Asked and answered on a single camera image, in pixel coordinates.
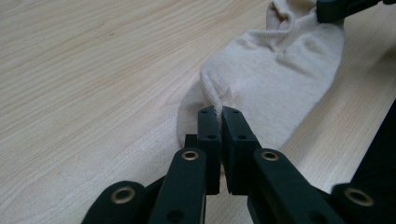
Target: sock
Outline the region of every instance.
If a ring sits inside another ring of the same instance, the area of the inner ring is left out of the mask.
[[[341,23],[317,22],[314,1],[275,0],[266,30],[246,31],[202,67],[178,110],[180,144],[197,132],[200,108],[219,115],[227,105],[245,115],[262,147],[280,149],[330,88],[344,40]]]

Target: brass rivet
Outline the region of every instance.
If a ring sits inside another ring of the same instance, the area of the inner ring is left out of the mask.
[[[360,189],[347,188],[344,193],[353,203],[366,207],[374,205],[374,199]]]
[[[262,153],[262,158],[266,159],[268,161],[277,161],[279,160],[279,156],[276,155],[274,152],[268,152],[268,151],[264,151]]]
[[[181,157],[186,161],[194,161],[198,159],[199,154],[195,151],[186,151],[181,155]]]
[[[116,204],[120,203],[128,203],[134,198],[134,195],[136,192],[134,191],[133,188],[127,186],[127,187],[122,187],[119,189],[116,189],[112,194],[111,194],[111,201]]]

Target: wood grain surface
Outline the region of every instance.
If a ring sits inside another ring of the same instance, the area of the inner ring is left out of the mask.
[[[268,4],[0,1],[0,223],[80,223],[109,185],[165,175],[200,66]],[[337,78],[282,149],[321,189],[349,181],[396,97],[395,9],[346,19]],[[221,191],[206,223],[251,223]]]

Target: cloth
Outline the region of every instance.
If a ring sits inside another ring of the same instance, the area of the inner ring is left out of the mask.
[[[262,147],[280,149],[332,85],[344,41],[341,22],[317,22],[314,1],[275,0],[266,30],[246,31],[202,67],[178,110],[180,144],[197,132],[200,108],[219,115],[227,105],[244,113]]]

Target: light wooden surface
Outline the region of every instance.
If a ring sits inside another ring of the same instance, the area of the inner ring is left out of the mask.
[[[79,223],[112,183],[164,175],[183,94],[268,3],[2,0],[0,223]],[[337,79],[283,148],[319,188],[352,177],[396,97],[395,9],[346,20]],[[251,223],[222,184],[206,222]]]

